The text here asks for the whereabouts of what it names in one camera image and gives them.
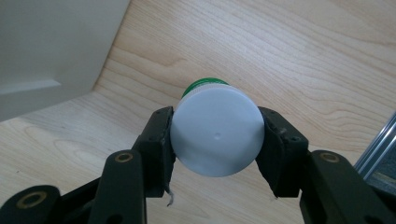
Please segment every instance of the wooden floor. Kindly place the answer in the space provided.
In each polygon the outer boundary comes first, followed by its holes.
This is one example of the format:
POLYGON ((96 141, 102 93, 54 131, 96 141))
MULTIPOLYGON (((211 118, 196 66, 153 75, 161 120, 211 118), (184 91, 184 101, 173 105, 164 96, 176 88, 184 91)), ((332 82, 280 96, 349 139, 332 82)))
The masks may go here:
MULTIPOLYGON (((133 0, 93 91, 0 123, 0 204, 33 185, 66 193, 130 148, 151 113, 218 77, 356 162, 396 108, 396 2, 133 0)), ((223 178, 176 162, 148 223, 303 223, 257 165, 223 178)))

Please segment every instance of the bottle cap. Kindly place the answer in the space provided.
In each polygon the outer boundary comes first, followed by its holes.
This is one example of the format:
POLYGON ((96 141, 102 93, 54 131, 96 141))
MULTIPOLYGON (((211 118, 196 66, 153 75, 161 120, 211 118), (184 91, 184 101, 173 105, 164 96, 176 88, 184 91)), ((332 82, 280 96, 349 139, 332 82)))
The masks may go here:
POLYGON ((170 134, 173 150, 186 167, 200 175, 226 176, 256 159, 264 120, 252 100, 224 81, 207 78, 191 84, 183 95, 170 134))

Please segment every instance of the white cabinet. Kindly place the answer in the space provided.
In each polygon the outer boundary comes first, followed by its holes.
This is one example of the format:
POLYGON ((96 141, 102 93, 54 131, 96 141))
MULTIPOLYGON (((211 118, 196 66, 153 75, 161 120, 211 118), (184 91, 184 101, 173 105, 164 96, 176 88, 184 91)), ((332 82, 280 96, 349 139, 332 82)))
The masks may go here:
POLYGON ((0 1, 0 121, 89 92, 129 2, 0 1))

